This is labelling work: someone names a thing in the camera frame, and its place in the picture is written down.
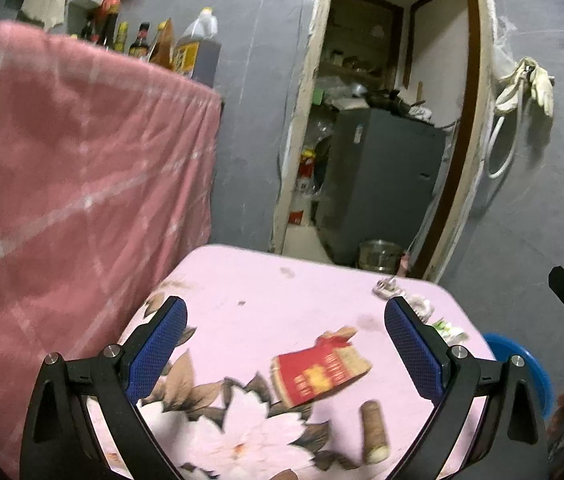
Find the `brown cork cylinder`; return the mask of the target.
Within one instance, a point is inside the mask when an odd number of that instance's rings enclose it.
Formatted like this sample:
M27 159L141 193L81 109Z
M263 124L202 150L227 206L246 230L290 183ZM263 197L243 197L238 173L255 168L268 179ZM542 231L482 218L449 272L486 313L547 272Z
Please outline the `brown cork cylinder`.
M377 400L367 400L360 406L362 425L362 460L367 465L388 459L389 440L381 405Z

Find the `red noodle wrapper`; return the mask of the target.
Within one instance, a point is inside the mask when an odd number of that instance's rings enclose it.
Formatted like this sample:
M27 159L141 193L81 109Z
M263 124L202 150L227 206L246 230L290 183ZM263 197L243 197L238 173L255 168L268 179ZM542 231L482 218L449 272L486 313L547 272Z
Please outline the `red noodle wrapper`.
M322 399L370 372L371 362L350 342L356 333L352 326L324 332L312 347L272 359L272 384L286 408Z

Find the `crumpled white green wrapper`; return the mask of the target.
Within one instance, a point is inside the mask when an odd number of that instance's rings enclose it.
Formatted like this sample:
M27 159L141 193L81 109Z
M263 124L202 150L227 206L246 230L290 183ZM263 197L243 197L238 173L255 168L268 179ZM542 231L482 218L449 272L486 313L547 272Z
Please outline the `crumpled white green wrapper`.
M422 323L432 326L434 330L448 344L464 344L468 341L468 334L460 326L452 324L446 318L434 320L435 309L431 301L418 295L408 296L407 302Z

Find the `steel pot on floor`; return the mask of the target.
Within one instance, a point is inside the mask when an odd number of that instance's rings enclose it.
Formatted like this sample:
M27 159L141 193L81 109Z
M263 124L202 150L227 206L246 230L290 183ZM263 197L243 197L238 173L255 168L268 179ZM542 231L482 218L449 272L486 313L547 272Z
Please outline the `steel pot on floor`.
M395 274L404 251L386 240L366 240L359 245L358 268L371 272Z

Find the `pink floral table cover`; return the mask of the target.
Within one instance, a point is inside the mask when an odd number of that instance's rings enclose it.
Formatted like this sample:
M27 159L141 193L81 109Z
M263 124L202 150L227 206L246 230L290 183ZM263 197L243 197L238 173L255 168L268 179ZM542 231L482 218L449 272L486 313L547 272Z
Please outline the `pink floral table cover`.
M104 278L104 333L188 307L139 411L188 479L383 479L432 411L386 333L378 276L221 245Z

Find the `pink plaid cloth cover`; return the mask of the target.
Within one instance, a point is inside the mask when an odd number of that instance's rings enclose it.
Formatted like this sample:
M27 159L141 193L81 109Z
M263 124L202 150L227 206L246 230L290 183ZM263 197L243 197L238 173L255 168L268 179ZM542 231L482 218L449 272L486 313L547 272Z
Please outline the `pink plaid cloth cover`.
M0 468L43 358L93 356L210 234L220 94L0 21Z

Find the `dark soy sauce bottle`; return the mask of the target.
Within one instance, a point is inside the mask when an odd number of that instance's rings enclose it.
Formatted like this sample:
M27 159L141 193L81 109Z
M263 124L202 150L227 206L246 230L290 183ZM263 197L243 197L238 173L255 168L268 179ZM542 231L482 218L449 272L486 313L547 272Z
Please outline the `dark soy sauce bottle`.
M130 44L128 55L132 58L145 58L148 55L148 50L150 50L150 45L148 44L148 30L150 29L149 22L143 22L140 24L136 39Z

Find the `large oil jug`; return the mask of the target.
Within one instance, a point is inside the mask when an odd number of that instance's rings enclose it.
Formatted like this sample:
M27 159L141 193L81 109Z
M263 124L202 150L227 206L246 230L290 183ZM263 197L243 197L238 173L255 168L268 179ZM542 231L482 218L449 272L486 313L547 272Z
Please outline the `large oil jug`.
M216 16L212 8L204 8L176 43L174 71L212 88L221 50L217 34Z

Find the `wooden door frame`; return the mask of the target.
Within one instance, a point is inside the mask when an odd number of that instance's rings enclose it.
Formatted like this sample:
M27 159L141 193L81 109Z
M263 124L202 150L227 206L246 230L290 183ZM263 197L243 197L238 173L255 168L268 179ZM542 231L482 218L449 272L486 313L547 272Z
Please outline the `wooden door frame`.
M385 242L438 281L486 167L492 0L316 0L272 248L309 221L329 260Z

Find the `white gloves on wall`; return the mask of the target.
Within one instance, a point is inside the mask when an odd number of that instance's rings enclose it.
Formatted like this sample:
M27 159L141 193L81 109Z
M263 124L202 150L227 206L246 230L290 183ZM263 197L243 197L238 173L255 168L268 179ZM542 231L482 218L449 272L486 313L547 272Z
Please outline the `white gloves on wall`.
M530 98L544 114L549 118L553 117L554 78L534 58L521 58L511 73L498 78L498 84L501 91L496 97L497 115L512 113L521 104L524 94L529 92Z

